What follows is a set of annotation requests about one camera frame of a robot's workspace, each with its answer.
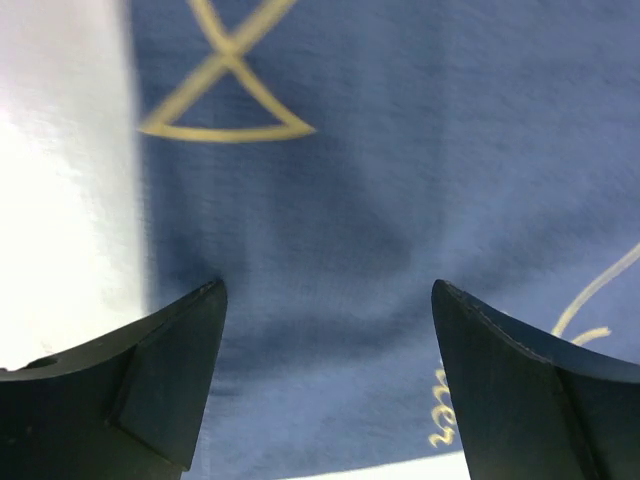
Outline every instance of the blue cloth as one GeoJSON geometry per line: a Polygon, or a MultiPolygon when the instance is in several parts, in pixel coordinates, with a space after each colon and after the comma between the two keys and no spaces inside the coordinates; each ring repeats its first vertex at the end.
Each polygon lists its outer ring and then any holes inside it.
{"type": "Polygon", "coordinates": [[[552,331],[604,272],[555,332],[640,361],[639,2],[191,3],[131,7],[153,304],[229,289],[185,478],[461,448],[436,278],[552,331]]]}

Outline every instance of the yellow embroidery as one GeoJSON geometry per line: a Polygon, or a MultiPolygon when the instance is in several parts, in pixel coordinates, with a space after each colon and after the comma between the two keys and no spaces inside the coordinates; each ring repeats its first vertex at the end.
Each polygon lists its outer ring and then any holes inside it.
{"type": "MultiPolygon", "coordinates": [[[[624,257],[614,263],[611,267],[607,268],[601,275],[599,275],[593,282],[591,282],[576,299],[571,302],[567,309],[562,313],[555,327],[551,331],[553,335],[561,338],[562,334],[571,323],[571,320],[576,316],[580,308],[593,297],[598,290],[604,287],[611,280],[616,278],[627,268],[633,265],[640,259],[640,243],[633,247],[624,257]]],[[[583,346],[592,340],[597,338],[603,338],[611,335],[611,330],[608,327],[594,328],[581,333],[574,338],[571,343],[578,346],[583,346]]],[[[438,379],[438,385],[433,387],[433,396],[438,401],[433,410],[431,410],[431,417],[434,423],[440,430],[440,433],[434,433],[429,436],[429,443],[435,448],[438,448],[438,444],[444,443],[445,445],[451,445],[455,439],[455,430],[452,428],[456,424],[456,417],[449,405],[447,405],[442,396],[446,393],[449,395],[449,387],[447,385],[446,374],[444,369],[436,370],[436,378],[438,379]]]]}
{"type": "Polygon", "coordinates": [[[140,126],[149,135],[176,140],[218,143],[288,140],[315,132],[280,103],[252,72],[243,56],[289,11],[297,0],[264,0],[231,35],[209,0],[189,0],[207,40],[217,52],[210,54],[140,126]],[[253,98],[282,122],[258,128],[214,129],[172,125],[225,74],[233,74],[253,98]]]}

